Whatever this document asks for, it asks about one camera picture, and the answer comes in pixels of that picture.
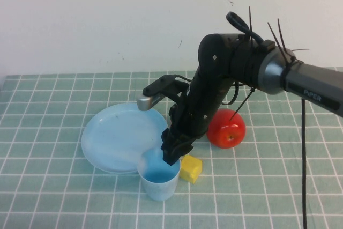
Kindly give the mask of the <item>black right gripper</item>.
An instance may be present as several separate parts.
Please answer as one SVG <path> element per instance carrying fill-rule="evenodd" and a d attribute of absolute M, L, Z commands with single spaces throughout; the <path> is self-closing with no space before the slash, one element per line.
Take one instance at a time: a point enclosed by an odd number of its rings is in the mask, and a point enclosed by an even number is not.
<path fill-rule="evenodd" d="M 176 107 L 170 110 L 171 125 L 162 134 L 164 162 L 172 166 L 193 149 L 193 142 L 206 133 L 226 94 L 225 77 L 193 78 Z"/>

